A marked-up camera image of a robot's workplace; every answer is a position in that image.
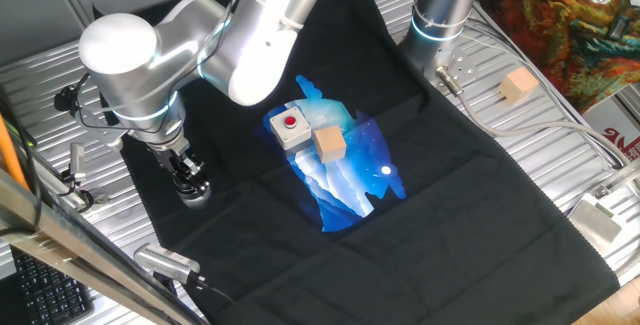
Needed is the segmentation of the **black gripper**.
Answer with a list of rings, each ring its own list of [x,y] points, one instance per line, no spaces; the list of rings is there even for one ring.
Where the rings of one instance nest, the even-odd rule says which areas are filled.
[[[204,163],[191,154],[187,149],[179,154],[174,150],[156,151],[158,162],[172,176],[172,181],[177,189],[185,189],[186,181],[192,185],[207,185]]]

